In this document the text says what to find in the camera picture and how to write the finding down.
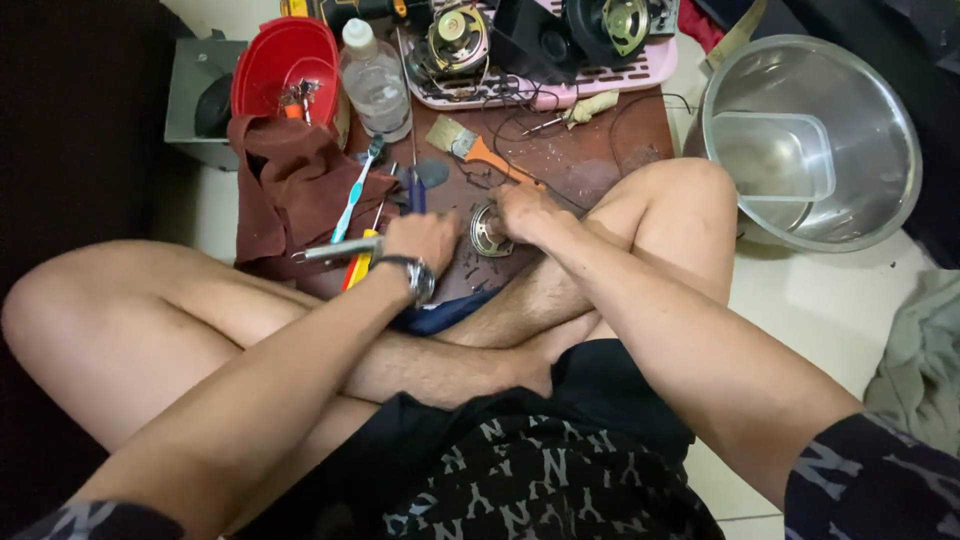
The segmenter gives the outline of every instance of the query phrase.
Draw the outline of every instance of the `toothbrush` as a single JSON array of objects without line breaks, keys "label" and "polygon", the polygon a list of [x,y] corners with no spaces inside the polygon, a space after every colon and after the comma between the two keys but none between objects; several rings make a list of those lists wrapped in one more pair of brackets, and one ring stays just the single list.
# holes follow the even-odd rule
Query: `toothbrush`
[{"label": "toothbrush", "polygon": [[333,230],[333,236],[330,238],[331,244],[339,244],[344,240],[344,236],[347,234],[347,228],[350,226],[350,217],[353,216],[353,207],[355,207],[357,201],[360,200],[360,194],[363,192],[363,184],[367,180],[367,175],[370,173],[373,160],[376,160],[376,157],[380,155],[382,149],[383,136],[376,135],[370,142],[370,148],[367,149],[367,162],[364,163],[363,171],[360,172],[360,177],[357,178],[357,181],[353,183],[353,187],[350,189],[349,197],[347,197],[347,207],[344,209],[343,215],[340,216],[340,221],[337,222],[336,229]]}]

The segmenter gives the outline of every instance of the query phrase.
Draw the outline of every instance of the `clear liquid bottle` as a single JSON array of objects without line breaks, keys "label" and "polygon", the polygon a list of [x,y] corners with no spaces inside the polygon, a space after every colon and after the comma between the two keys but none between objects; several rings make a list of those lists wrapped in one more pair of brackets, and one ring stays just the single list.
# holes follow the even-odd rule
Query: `clear liquid bottle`
[{"label": "clear liquid bottle", "polygon": [[413,127],[403,67],[388,43],[373,37],[370,25],[351,19],[344,27],[340,78],[368,135],[386,142],[406,137]]}]

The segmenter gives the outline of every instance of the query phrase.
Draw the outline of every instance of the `black shorts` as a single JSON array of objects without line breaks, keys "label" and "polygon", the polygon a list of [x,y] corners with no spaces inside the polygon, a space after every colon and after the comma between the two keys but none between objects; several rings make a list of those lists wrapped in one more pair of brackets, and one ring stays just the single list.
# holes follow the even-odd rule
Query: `black shorts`
[{"label": "black shorts", "polygon": [[620,340],[598,339],[568,349],[554,364],[551,379],[549,399],[512,388],[453,411],[397,394],[238,537],[324,536],[318,528],[328,524],[319,518],[334,506],[341,513],[348,509],[354,527],[379,523],[385,508],[416,495],[407,493],[409,486],[425,478],[444,452],[481,423],[504,415],[542,414],[629,433],[680,469],[693,432],[647,384]]}]

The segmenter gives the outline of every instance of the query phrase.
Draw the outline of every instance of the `hand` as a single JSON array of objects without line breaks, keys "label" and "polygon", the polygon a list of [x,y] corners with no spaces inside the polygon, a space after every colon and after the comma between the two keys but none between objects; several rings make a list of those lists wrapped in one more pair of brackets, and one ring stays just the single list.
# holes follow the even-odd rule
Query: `hand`
[{"label": "hand", "polygon": [[500,218],[493,226],[514,242],[536,243],[544,222],[563,212],[545,192],[529,185],[501,185],[492,191]]},{"label": "hand", "polygon": [[408,214],[390,222],[383,237],[383,255],[422,258],[438,278],[453,258],[459,234],[456,212]]}]

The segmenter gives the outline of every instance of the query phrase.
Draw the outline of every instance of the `red cloth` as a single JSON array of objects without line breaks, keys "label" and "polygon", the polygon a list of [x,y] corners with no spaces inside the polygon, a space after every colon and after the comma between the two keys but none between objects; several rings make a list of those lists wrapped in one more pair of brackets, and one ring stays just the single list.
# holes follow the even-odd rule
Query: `red cloth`
[{"label": "red cloth", "polygon": [[[296,118],[234,116],[230,146],[240,157],[240,218],[234,266],[268,280],[290,280],[329,267],[296,264],[291,256],[330,241],[363,167],[337,147],[325,127]],[[346,238],[372,227],[380,202],[396,178],[371,171]],[[396,215],[388,203],[384,215]]]},{"label": "red cloth", "polygon": [[681,32],[693,37],[709,53],[726,33],[693,0],[680,0],[677,26]]}]

